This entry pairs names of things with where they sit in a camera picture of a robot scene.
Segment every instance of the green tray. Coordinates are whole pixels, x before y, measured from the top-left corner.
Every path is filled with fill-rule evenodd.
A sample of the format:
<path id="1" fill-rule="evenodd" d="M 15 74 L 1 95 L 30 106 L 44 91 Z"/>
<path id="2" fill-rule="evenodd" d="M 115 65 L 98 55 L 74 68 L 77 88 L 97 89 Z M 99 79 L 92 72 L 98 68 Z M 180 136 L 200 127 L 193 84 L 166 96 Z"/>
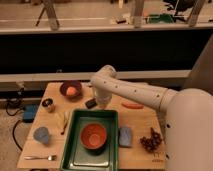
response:
<path id="1" fill-rule="evenodd" d="M 174 20 L 169 14 L 151 14 L 148 23 L 174 23 Z"/>
<path id="2" fill-rule="evenodd" d="M 107 142 L 100 153 L 91 153 L 80 142 L 80 132 L 91 122 L 98 122 L 107 130 Z M 118 115 L 114 110 L 76 109 L 72 115 L 61 171 L 116 171 L 118 169 Z"/>

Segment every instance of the wooden table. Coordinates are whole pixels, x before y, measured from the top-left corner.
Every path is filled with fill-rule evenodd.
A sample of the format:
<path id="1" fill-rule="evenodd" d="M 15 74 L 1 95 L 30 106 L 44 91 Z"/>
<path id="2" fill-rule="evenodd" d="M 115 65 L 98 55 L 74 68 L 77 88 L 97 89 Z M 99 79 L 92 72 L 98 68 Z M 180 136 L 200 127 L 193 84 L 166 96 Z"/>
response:
<path id="1" fill-rule="evenodd" d="M 43 96 L 43 99 L 52 98 L 54 100 L 54 104 L 56 105 L 55 112 L 71 111 L 72 113 L 76 108 L 86 109 L 85 102 L 93 97 L 92 89 L 83 85 L 83 97 L 70 101 L 60 94 L 59 87 L 61 84 L 49 83 Z M 132 148 L 119 148 L 119 169 L 164 169 L 164 143 L 158 148 L 157 155 L 154 155 L 147 153 L 139 141 L 143 136 L 150 137 L 150 127 L 161 133 L 156 112 L 148 107 L 144 107 L 143 109 L 127 109 L 121 105 L 121 102 L 126 101 L 128 100 L 113 95 L 111 103 L 106 108 L 117 110 L 119 126 L 129 126 L 133 132 Z M 49 170 L 59 170 L 69 126 L 66 128 L 65 134 L 60 135 L 53 115 L 54 113 L 47 113 L 41 105 L 39 106 L 18 161 L 18 169 L 46 168 Z M 46 146 L 33 139 L 33 132 L 41 126 L 47 127 L 51 134 L 50 143 Z M 24 156 L 28 155 L 50 154 L 57 154 L 57 160 L 24 159 Z"/>

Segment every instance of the silver fork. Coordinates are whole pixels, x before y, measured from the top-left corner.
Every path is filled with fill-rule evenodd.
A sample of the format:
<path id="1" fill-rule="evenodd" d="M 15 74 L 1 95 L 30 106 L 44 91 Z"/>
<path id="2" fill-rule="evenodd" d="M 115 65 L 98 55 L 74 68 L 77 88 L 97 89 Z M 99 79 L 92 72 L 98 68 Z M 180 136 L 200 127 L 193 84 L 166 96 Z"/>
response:
<path id="1" fill-rule="evenodd" d="M 25 160 L 36 160 L 36 159 L 47 159 L 53 161 L 56 159 L 56 155 L 49 155 L 49 156 L 25 156 Z"/>

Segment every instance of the floor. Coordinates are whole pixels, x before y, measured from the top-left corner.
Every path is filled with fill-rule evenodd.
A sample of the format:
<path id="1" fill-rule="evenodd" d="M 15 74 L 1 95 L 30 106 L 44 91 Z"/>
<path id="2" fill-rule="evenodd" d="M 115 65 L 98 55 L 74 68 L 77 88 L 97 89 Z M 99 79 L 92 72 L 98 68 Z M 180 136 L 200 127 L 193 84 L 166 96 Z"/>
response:
<path id="1" fill-rule="evenodd" d="M 5 110 L 5 103 L 0 103 L 0 170 L 15 171 L 21 151 L 15 145 L 12 138 L 12 130 L 15 123 L 22 118 L 22 113 L 9 116 Z M 29 133 L 31 123 L 20 123 L 15 129 L 15 136 L 21 147 L 24 146 Z"/>

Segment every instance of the red bowl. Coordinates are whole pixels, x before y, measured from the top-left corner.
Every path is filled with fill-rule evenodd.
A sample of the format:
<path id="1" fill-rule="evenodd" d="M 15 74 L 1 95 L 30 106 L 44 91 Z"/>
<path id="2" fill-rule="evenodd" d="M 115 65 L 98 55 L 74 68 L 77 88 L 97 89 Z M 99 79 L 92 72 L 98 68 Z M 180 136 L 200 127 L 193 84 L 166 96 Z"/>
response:
<path id="1" fill-rule="evenodd" d="M 99 123 L 86 125 L 81 131 L 81 143 L 89 150 L 100 149 L 106 142 L 106 128 Z"/>
<path id="2" fill-rule="evenodd" d="M 72 94 L 72 95 L 67 94 L 67 90 L 70 87 L 74 87 L 76 89 L 76 93 L 75 94 Z M 65 81 L 60 87 L 60 93 L 63 96 L 68 97 L 68 98 L 72 98 L 72 97 L 78 96 L 79 94 L 81 94 L 81 90 L 82 90 L 81 82 L 77 81 L 77 80 Z"/>

